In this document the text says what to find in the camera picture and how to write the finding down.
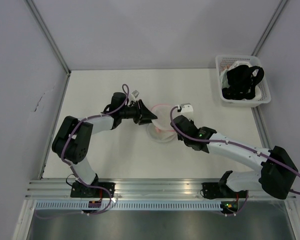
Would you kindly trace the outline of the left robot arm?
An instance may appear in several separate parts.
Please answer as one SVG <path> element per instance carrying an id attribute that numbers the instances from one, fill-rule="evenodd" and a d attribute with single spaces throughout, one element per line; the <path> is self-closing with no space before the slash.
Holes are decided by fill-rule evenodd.
<path id="1" fill-rule="evenodd" d="M 129 100 L 128 94 L 123 92 L 115 92 L 110 104 L 99 115 L 83 119 L 65 117 L 51 149 L 70 167 L 75 177 L 70 197 L 101 199 L 114 196 L 115 183 L 101 182 L 87 159 L 92 135 L 114 130 L 125 119 L 145 125 L 157 118 L 142 100 Z"/>

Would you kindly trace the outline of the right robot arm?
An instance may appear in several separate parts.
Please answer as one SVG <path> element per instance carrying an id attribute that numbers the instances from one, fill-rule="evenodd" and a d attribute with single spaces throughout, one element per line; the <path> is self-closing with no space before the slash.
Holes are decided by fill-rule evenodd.
<path id="1" fill-rule="evenodd" d="M 251 169 L 247 172 L 226 171 L 216 183 L 216 191 L 209 195 L 209 199 L 217 195 L 225 198 L 235 195 L 244 197 L 248 191 L 259 190 L 279 200 L 287 198 L 298 169 L 284 148 L 245 145 L 212 128 L 197 128 L 192 120 L 183 115 L 171 120 L 170 125 L 187 147 L 226 157 Z"/>

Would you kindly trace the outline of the white pink mesh laundry bag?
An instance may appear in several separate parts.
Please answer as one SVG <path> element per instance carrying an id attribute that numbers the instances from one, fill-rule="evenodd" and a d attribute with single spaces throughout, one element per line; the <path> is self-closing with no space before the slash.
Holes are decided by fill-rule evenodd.
<path id="1" fill-rule="evenodd" d="M 146 133 L 148 137 L 157 143 L 168 143 L 176 136 L 176 132 L 171 127 L 170 112 L 172 105 L 159 103 L 151 108 L 151 112 L 157 116 L 157 119 L 151 120 L 147 125 Z"/>

